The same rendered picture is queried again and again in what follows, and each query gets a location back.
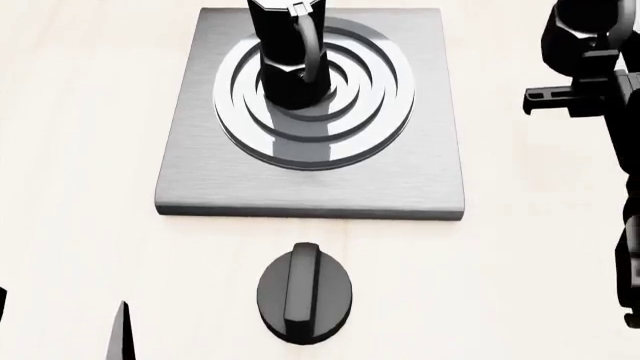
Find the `black oval stove knob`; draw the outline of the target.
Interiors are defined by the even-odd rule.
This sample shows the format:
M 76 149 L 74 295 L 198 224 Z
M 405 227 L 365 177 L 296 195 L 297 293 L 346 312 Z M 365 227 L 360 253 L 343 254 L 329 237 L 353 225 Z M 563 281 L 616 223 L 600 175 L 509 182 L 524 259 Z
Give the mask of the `black oval stove knob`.
M 312 345 L 336 335 L 353 304 L 344 267 L 319 245 L 299 242 L 266 267 L 256 290 L 266 328 L 289 344 Z

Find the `silver spiral stove burner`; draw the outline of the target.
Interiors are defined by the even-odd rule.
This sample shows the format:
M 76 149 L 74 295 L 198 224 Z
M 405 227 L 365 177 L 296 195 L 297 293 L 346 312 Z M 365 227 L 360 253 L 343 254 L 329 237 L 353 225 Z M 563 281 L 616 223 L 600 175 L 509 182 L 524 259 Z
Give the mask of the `silver spiral stove burner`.
M 224 133 L 247 154 L 293 170 L 331 170 L 370 158 L 404 130 L 415 98 L 400 48 L 362 23 L 325 26 L 332 85 L 312 107 L 270 103 L 260 80 L 259 40 L 250 35 L 222 59 L 213 104 Z

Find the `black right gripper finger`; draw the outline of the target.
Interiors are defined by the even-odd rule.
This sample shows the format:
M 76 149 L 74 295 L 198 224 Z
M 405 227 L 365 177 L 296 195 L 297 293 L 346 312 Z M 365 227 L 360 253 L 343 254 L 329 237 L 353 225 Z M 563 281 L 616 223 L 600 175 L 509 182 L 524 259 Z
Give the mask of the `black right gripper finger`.
M 615 71 L 619 56 L 618 50 L 591 50 L 583 53 L 577 62 L 574 82 L 588 83 L 606 80 Z
M 571 117 L 595 117 L 605 113 L 603 95 L 577 90 L 572 86 L 528 88 L 524 92 L 522 109 L 528 116 L 533 110 L 566 109 Z

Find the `grey brushed metal stove plate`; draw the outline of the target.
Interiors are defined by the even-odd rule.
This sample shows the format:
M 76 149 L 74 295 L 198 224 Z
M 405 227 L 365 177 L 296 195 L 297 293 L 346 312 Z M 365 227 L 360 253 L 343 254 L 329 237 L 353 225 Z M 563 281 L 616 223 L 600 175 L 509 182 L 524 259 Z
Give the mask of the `grey brushed metal stove plate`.
M 404 130 L 364 161 L 293 170 L 247 154 L 224 133 L 213 85 L 229 51 L 255 35 L 241 8 L 200 11 L 155 191 L 162 215 L 457 221 L 464 188 L 441 13 L 435 8 L 333 8 L 381 32 L 415 84 Z

